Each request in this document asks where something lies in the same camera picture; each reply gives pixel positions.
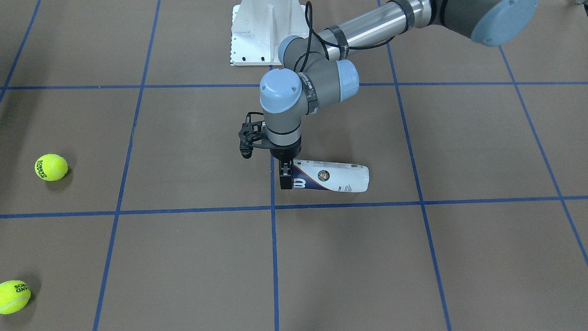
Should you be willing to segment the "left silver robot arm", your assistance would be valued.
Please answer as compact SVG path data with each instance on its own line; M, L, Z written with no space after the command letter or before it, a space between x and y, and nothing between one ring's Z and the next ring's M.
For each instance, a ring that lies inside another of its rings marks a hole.
M502 46L531 21L536 0L389 0L378 8L317 32L311 2L305 19L309 36L288 36L278 48L282 67L259 84L263 119L246 116L239 133L240 151L268 149L279 163L283 190L359 193L369 186L369 170L357 164L299 160L302 119L343 102L359 90L359 73L349 60L358 51L385 46L412 28L443 26L474 43Z

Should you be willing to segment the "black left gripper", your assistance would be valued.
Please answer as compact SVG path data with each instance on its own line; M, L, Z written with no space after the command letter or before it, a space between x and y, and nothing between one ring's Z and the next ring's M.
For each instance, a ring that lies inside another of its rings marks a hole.
M293 189L293 159L295 159L302 150L302 143L294 143L288 146L279 146L271 148L270 153L280 161L279 164L279 183L281 190Z

